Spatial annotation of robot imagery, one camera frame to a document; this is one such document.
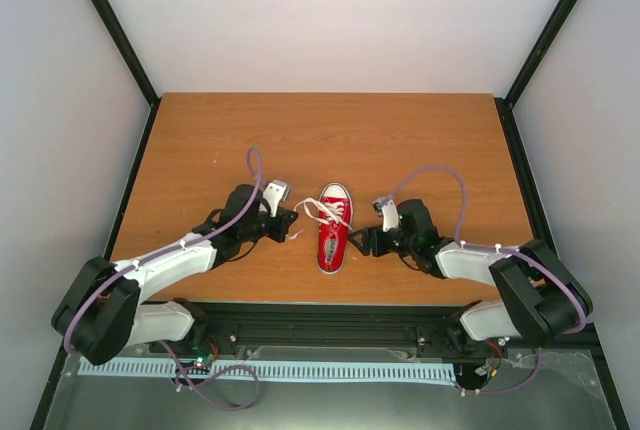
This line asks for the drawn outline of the red canvas sneaker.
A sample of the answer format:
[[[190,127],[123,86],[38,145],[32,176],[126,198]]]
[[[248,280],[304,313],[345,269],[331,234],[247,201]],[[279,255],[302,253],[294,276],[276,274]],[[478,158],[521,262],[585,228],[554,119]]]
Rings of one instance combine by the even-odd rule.
[[[348,223],[353,220],[353,204],[345,186],[339,183],[331,183],[325,187],[319,200],[323,203],[342,202],[345,204],[344,219]],[[351,230],[338,226],[319,224],[317,265],[325,274],[336,274],[342,268],[345,259],[348,235]]]

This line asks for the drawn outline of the white shoelace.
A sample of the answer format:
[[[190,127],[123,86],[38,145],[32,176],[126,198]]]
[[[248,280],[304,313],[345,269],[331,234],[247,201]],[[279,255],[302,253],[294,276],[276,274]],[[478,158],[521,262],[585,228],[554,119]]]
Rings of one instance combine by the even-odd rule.
[[[336,223],[349,230],[352,229],[350,223],[344,219],[346,206],[342,202],[323,203],[320,200],[308,197],[298,202],[293,211],[297,212],[302,209],[304,213],[311,219],[321,225],[330,225]]]

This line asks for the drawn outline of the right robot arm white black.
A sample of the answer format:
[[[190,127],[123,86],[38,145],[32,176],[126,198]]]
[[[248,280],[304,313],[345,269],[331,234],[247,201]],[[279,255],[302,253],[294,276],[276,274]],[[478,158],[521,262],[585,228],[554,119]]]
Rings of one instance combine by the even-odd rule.
[[[394,253],[411,258],[417,271],[435,278],[469,280],[497,289],[498,300],[472,303],[456,317],[454,329],[464,338],[519,338],[545,347],[586,326],[592,299],[545,242],[483,246],[443,237],[420,199],[400,204],[378,199],[374,209],[382,223],[349,234],[361,254]]]

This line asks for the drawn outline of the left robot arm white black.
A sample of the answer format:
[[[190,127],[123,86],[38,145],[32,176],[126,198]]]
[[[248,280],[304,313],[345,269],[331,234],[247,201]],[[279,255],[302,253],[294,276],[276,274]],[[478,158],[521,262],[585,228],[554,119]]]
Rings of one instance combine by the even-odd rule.
[[[201,350],[208,340],[204,312],[184,298],[155,304],[150,297],[246,257],[262,238],[284,242],[298,218],[282,206],[289,193],[289,185],[279,180],[263,189],[241,184],[224,208],[174,243],[132,259],[88,260],[51,319],[66,350],[94,365],[126,347],[156,341],[175,342],[190,353]]]

